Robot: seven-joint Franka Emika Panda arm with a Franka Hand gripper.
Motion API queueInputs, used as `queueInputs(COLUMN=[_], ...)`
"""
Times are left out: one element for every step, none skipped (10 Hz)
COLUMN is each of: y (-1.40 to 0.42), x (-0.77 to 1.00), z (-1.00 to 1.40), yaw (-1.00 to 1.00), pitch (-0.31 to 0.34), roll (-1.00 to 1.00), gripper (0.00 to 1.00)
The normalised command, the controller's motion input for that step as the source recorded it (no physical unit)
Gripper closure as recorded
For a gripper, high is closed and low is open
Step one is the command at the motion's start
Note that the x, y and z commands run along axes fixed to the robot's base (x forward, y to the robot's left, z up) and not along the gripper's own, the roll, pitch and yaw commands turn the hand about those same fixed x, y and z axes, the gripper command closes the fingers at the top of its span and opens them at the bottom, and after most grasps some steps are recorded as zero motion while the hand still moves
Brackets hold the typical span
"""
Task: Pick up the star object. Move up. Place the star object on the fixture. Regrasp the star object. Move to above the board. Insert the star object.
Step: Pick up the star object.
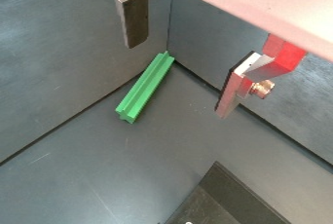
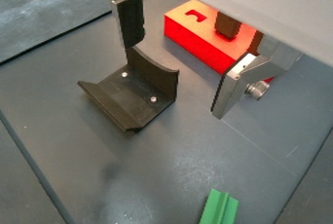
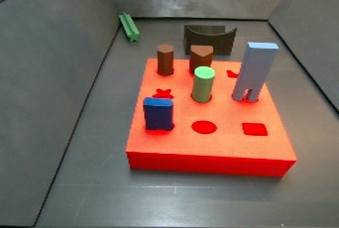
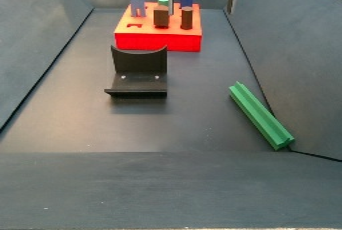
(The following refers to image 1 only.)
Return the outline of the gripper silver red right finger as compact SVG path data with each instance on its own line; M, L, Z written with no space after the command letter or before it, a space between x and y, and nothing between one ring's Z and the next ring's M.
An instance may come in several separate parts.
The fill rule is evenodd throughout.
M262 45L262 54L250 52L228 70L215 113L224 119L248 95L264 99L274 83L271 78L295 70L307 52L268 34Z

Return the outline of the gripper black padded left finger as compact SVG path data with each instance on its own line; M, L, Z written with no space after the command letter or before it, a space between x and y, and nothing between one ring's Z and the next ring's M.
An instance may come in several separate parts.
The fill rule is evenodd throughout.
M148 37L148 0L115 0L124 45L132 49Z

